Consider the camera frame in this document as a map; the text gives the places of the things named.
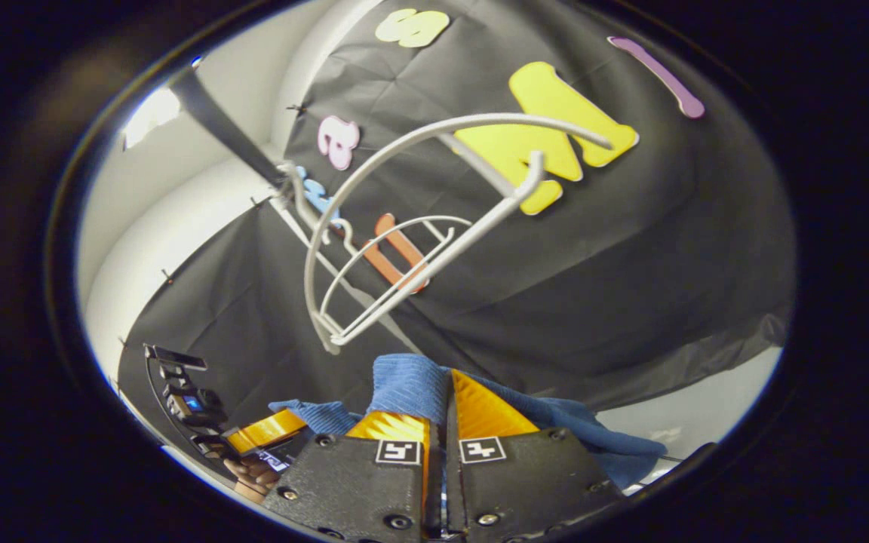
black fabric backdrop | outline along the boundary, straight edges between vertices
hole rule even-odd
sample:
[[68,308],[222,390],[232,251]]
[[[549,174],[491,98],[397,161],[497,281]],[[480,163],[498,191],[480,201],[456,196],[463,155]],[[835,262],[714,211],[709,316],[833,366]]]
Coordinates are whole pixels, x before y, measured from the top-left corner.
[[[329,195],[407,131],[464,114],[520,112],[508,79],[530,62],[555,66],[640,135],[612,164],[583,165],[582,181],[562,182],[565,195],[545,212],[513,214],[392,312],[424,354],[601,410],[675,391],[783,343],[793,224],[772,159],[720,90],[651,38],[566,2],[431,0],[424,9],[451,17],[434,44],[377,41],[387,14],[412,7],[388,0],[370,11],[305,97],[287,158]],[[706,104],[706,115],[683,117],[669,90],[608,35],[642,44]],[[345,172],[317,149],[329,115],[361,127]],[[496,201],[478,174],[431,142],[380,168],[342,216],[366,237],[383,213],[477,219]],[[407,233],[422,250],[434,246],[421,228]],[[272,400],[367,405],[373,358],[406,347],[375,326],[339,357],[325,353],[303,305],[304,249],[270,206],[256,207],[149,302],[127,338],[120,386],[156,427],[172,434],[152,404],[143,342],[207,358],[210,371],[193,377],[220,393],[235,424],[265,416]],[[341,264],[342,255],[328,254]],[[387,287],[366,263],[349,278],[374,296]],[[320,269],[321,293],[326,280]],[[345,293],[335,300],[331,313],[341,322],[360,310]]]

blue cloth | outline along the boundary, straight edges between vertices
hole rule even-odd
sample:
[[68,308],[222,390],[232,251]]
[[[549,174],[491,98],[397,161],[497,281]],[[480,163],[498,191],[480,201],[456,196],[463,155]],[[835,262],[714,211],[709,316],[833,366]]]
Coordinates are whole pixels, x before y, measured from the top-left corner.
[[[568,428],[593,453],[606,474],[620,488],[644,478],[666,453],[666,447],[642,437],[613,432],[601,425],[580,402],[558,398],[534,398],[510,388],[469,376],[485,385],[541,429]],[[387,354],[373,365],[373,399],[367,413],[420,416],[444,424],[451,369],[439,367],[419,354]],[[349,413],[341,402],[308,404],[297,400],[273,402],[271,410],[290,409],[319,434],[345,434],[360,416]]]

blue towel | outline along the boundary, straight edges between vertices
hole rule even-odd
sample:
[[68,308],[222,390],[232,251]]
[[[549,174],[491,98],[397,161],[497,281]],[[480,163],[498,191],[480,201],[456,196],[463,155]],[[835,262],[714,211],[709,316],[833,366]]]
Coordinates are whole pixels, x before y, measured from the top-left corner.
[[[649,474],[666,453],[662,443],[613,432],[601,425],[582,403],[557,398],[533,398],[510,388],[469,376],[485,385],[521,415],[541,429],[568,428],[593,453],[606,474],[618,486],[627,488]],[[387,354],[373,365],[373,399],[367,413],[420,416],[444,424],[451,369],[439,367],[419,354]],[[297,400],[269,404],[273,412],[290,409],[319,434],[345,434],[360,416],[349,413],[341,402],[308,404]]]

hand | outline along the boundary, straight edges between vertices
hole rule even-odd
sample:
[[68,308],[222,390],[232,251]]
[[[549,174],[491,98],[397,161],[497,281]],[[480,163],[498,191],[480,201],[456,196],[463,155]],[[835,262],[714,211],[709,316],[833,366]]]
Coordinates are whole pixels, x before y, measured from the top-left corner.
[[224,460],[223,464],[232,474],[237,475],[237,486],[234,490],[252,502],[263,502],[263,498],[280,479],[280,474],[256,456],[241,458],[239,461]]

black pole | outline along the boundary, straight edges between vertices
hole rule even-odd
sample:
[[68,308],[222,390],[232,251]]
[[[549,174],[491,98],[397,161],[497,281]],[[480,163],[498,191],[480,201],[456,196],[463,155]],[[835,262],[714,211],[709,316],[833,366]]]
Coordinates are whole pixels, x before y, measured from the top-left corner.
[[273,185],[273,188],[279,190],[286,185],[287,177],[227,116],[223,108],[210,95],[210,92],[204,88],[193,68],[184,69],[182,75],[173,80],[170,88],[179,97],[183,108],[189,111],[190,115],[200,123],[200,126],[206,128],[208,133],[213,134],[213,137],[246,162],[270,185]]

